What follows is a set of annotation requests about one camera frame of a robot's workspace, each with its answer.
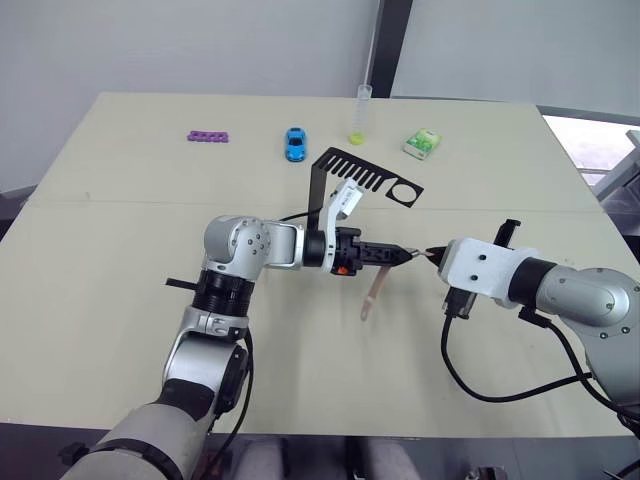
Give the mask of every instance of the green box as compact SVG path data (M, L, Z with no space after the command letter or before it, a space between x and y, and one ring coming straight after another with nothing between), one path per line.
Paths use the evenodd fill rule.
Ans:
M404 143L402 149L409 155L419 160L424 160L427 155L438 146L442 137L426 128L421 128L416 134Z

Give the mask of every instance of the purple toy block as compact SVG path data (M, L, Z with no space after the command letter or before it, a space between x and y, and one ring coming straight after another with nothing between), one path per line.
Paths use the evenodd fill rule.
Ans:
M229 134L227 132L201 132L199 130L191 130L187 135L190 142L213 142L213 143L229 143Z

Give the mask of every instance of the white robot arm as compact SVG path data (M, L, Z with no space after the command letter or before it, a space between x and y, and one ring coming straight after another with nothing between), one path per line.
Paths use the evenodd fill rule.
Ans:
M621 421L634 433L638 431L640 283L615 270L576 271L539 259L534 249L511 250L473 238L453 240L427 252L440 278L452 287L448 300L455 299L455 305L446 307L448 322L468 316L476 294L505 308L523 306L520 318L555 331L557 327L535 310L558 315L584 345L591 374L610 399L601 397L601 403L624 417ZM581 381L588 385L586 379Z
M323 230L309 238L301 226L280 221L215 218L204 234L198 282L167 280L193 290L194 298L165 364L160 396L133 410L91 449L66 452L73 466L64 480L190 479L207 433L235 407L252 374L247 312L263 268L310 266L355 275L366 264L395 266L414 257L397 245L360 242L357 229L336 227L361 197L357 183L345 180L320 212ZM237 344L242 339L248 351Z

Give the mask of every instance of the black cable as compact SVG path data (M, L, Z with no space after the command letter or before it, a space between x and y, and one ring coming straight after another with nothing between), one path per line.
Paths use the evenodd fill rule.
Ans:
M631 420L630 418L625 417L624 415L618 414L618 420L620 423L631 430L638 440L640 440L640 422Z
M454 318L453 313L447 312L447 315L444 321L444 326L442 327L442 337L440 340L440 352L442 353L442 359L444 360L444 364L447 366L449 373L451 374L453 379L456 381L458 386L462 388L462 390L464 390L466 393L471 395L473 398L482 400L483 402L489 402L489 403L515 402L517 400L523 400L525 398L533 397L534 395L540 395L541 393L545 393L550 390L554 390L556 388L569 385L570 383L575 383L575 382L582 381L583 379L591 378L591 373L581 372L579 375L574 375L573 377L567 377L561 380L556 380L555 382L551 382L541 387L527 390L525 392L518 393L515 395L507 395L503 397L489 397L486 395L481 395L475 392L474 390L472 390L466 383L464 383L462 378L460 378L460 375L458 375L458 372L456 372L456 369L454 368L449 358L447 345L449 342L449 330L451 328L451 322L453 321L453 318Z
M289 215L288 217L281 218L279 221L286 222L287 220L293 220L294 218L308 217L309 215L313 215L314 213L318 213L322 210L322 207L316 208L315 210L309 210L304 213L296 213L295 215Z
M249 409L249 399L251 398L251 390L253 388L253 375L254 375L254 364L253 364L253 339L251 338L251 332L247 329L247 333L244 336L244 343L247 345L247 352L249 354L248 357L248 370L249 370L249 380L247 383L247 393L244 396L244 404L242 405L242 411L240 412L240 416L238 417L238 421L236 422L233 430L229 433L226 440L220 447L220 449L216 452L215 456L207 463L202 475L200 476L200 480L206 480L209 476L209 472L213 467L216 466L218 461L225 454L231 442L236 437L238 430L242 426L242 422L244 421L244 417L247 415L247 410Z
M582 376L584 372L582 371L582 367L580 366L578 357L576 357L576 354L573 351L573 348L571 348L571 344L569 343L569 340L567 340L567 337L565 337L564 333L562 333L562 331L551 322L549 322L547 327L556 335L556 337L558 337L558 340L560 340L560 343L564 347L564 350L567 353L567 356L569 357L569 361L571 362L571 366L575 370L576 374L578 374L579 376ZM609 408L610 410L613 410L614 412L618 413L619 415L622 415L623 417L630 418L636 421L640 420L639 414L632 412L631 410L627 410L626 408L623 408L619 405L616 405L608 398L605 398L604 396L602 396L600 392L598 392L595 388L593 388L593 385L591 385L587 379L580 378L580 383L593 398L595 398L598 402L600 402L605 407Z
M622 470L616 473L616 477L624 478L635 470L640 470L640 459L624 467Z

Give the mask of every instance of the beige tabletop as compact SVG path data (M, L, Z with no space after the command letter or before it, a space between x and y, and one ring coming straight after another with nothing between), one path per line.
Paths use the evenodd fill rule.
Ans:
M375 100L360 147L345 142L352 108L348 99L101 95L0 243L0 419L110 428L154 400L191 301L163 286L165 278L197 277L202 233L217 215L278 218L304 209L311 163L328 146L425 187L411 209L367 193L344 222L363 239L421 248L461 236L491 240L511 217L523 222L514 246L640 276L533 107ZM309 136L301 164L283 157L293 125ZM443 135L426 162L400 151L423 126ZM192 129L226 130L230 143L189 143ZM447 287L433 266L419 258L392 271L362 323L374 275L263 272L250 308L256 385L243 431L626 434L575 385L507 405L468 397L440 358ZM485 394L572 373L550 334L488 299L470 321L456 321L450 345L463 377ZM218 431L231 428L237 410Z

